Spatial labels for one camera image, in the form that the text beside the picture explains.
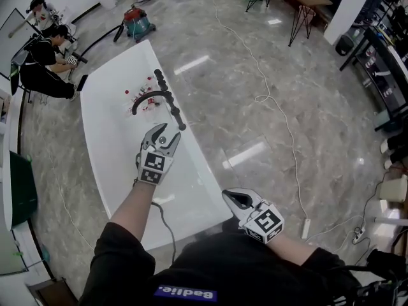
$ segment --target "shop vacuum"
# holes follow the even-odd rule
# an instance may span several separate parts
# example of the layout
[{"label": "shop vacuum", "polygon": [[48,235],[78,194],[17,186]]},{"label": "shop vacuum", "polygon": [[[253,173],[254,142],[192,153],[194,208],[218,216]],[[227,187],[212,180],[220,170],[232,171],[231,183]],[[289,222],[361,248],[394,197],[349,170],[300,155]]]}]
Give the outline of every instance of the shop vacuum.
[{"label": "shop vacuum", "polygon": [[146,11],[136,8],[133,4],[132,8],[125,12],[123,24],[127,28],[128,38],[132,37],[136,43],[139,43],[151,31],[156,30],[156,25],[151,24],[147,19]]}]

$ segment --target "black flexible tube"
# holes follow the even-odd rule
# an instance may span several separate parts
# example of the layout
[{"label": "black flexible tube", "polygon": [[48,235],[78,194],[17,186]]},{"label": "black flexible tube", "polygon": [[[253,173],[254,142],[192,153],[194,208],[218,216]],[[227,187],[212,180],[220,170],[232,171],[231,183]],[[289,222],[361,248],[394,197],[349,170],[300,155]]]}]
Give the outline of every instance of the black flexible tube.
[{"label": "black flexible tube", "polygon": [[95,44],[99,43],[99,41],[103,40],[104,38],[106,38],[110,33],[112,33],[113,31],[116,31],[118,28],[120,28],[122,26],[118,25],[116,27],[114,27],[113,29],[111,29],[110,31],[108,31],[107,33],[105,33],[104,35],[102,35],[100,38],[98,38],[94,43],[92,43],[91,45],[89,45],[89,47],[87,47],[85,49],[84,52],[81,53],[81,57],[84,56],[84,54],[86,54]]},{"label": "black flexible tube", "polygon": [[[103,40],[104,38],[106,38],[110,33],[116,31],[116,30],[119,29],[119,28],[121,28],[120,33],[122,33],[122,31],[123,31],[123,26],[124,26],[124,25],[123,25],[123,22],[122,22],[121,25],[118,25],[118,26],[114,27],[113,29],[111,29],[110,31],[108,31],[107,33],[105,33],[104,35],[102,35],[100,38],[98,38],[94,43],[92,43],[91,45],[89,45],[89,47],[87,47],[84,52],[81,53],[80,58],[78,58],[78,60],[81,61],[82,59],[84,59],[84,58],[83,58],[84,54],[86,54],[95,44],[99,43],[101,40]],[[71,75],[72,75],[72,72],[73,72],[73,71],[74,71],[74,69],[71,69],[71,71],[70,71],[70,73],[69,73],[69,75],[68,75],[68,80],[71,80]]]}]

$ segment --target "white table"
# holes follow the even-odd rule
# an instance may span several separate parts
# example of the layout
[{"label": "white table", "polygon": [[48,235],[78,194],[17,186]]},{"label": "white table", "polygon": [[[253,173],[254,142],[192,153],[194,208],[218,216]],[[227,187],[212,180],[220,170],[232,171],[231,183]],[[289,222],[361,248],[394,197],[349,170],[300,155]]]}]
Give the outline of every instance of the white table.
[{"label": "white table", "polygon": [[[167,145],[178,131],[162,97],[156,97],[161,105],[153,111],[144,112],[139,107],[136,115],[126,115],[126,109],[133,105],[131,96],[158,68],[163,72],[150,42],[144,41],[90,74],[81,93],[89,158],[109,218],[124,201],[137,177],[135,156],[145,133],[157,124],[168,123],[168,140],[164,144]],[[174,104],[180,108],[176,98]],[[187,124],[182,110],[180,115]],[[154,201],[162,205],[176,240],[232,216],[188,124],[181,133],[175,161],[154,193]],[[142,239],[144,248],[148,250],[170,242],[170,233],[163,225],[158,208],[151,207]]]}]

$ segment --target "marble floor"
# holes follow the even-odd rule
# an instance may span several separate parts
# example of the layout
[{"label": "marble floor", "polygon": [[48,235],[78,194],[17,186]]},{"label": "marble floor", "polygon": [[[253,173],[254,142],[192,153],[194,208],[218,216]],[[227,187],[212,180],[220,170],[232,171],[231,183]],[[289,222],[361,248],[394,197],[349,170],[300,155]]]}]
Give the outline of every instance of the marble floor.
[{"label": "marble floor", "polygon": [[[134,1],[119,0],[111,11],[97,8],[77,22],[78,51],[119,25]],[[244,39],[259,60],[272,95],[288,117],[300,193],[312,219],[309,235],[361,215],[383,177],[379,153],[383,135],[374,132],[375,109],[354,71],[339,71],[344,59],[316,28],[309,40],[300,31],[289,48],[293,9],[284,1],[272,0],[268,8],[265,2],[257,3],[249,13],[244,12],[244,0],[214,1],[221,21]],[[219,25],[212,0],[154,0],[142,8],[157,25],[148,39],[220,187],[255,189],[281,211],[287,234],[299,237],[304,214],[297,196],[291,137],[271,99],[255,102],[266,89],[248,51]],[[282,22],[269,25],[275,18]],[[89,62],[74,72],[74,80],[135,44],[125,34],[117,43],[112,40],[110,36],[88,52]],[[205,62],[174,72],[204,56],[208,56]],[[249,149],[255,151],[252,157],[236,157]],[[33,159],[39,196],[36,233],[51,255],[54,274],[65,277],[79,297],[93,252],[71,224],[58,185],[74,223],[92,246],[108,220],[89,162],[80,100],[48,98],[44,105],[35,95],[34,103],[24,108],[22,153]],[[380,211],[375,199],[368,204],[369,216]],[[334,252],[360,222],[355,217],[310,242]],[[178,242],[178,250],[194,239]],[[367,245],[353,246],[351,239],[349,235],[337,253],[354,264]],[[170,245],[150,252],[157,270],[170,264]]]}]

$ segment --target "human arm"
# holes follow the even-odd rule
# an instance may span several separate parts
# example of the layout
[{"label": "human arm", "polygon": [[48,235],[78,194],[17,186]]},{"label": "human arm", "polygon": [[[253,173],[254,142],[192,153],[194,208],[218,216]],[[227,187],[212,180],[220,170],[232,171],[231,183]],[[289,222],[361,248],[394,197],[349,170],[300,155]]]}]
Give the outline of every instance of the human arm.
[{"label": "human arm", "polygon": [[31,20],[31,19],[33,19],[33,18],[34,18],[34,14],[33,14],[33,12],[30,12],[30,14],[24,19],[24,21],[21,22],[16,28],[14,28],[14,30],[12,30],[12,31],[8,34],[8,37],[9,37],[9,38],[12,38],[13,35],[14,35],[16,32],[18,32],[18,31],[24,26],[24,24],[25,24],[26,22],[28,22],[29,20]]},{"label": "human arm", "polygon": [[283,233],[267,243],[267,246],[280,258],[302,266],[314,253],[317,247],[297,242]]},{"label": "human arm", "polygon": [[269,241],[267,246],[285,261],[321,275],[333,296],[341,296],[350,289],[360,286],[350,271],[331,272],[331,268],[344,266],[345,263],[337,255],[322,248],[298,242],[283,233]]},{"label": "human arm", "polygon": [[75,69],[76,67],[76,64],[59,64],[58,62],[50,65],[50,69],[54,73],[63,73],[64,71]]},{"label": "human arm", "polygon": [[60,58],[60,57],[55,57],[57,64],[65,64],[65,59]]},{"label": "human arm", "polygon": [[110,221],[142,240],[155,189],[154,185],[137,182]]}]

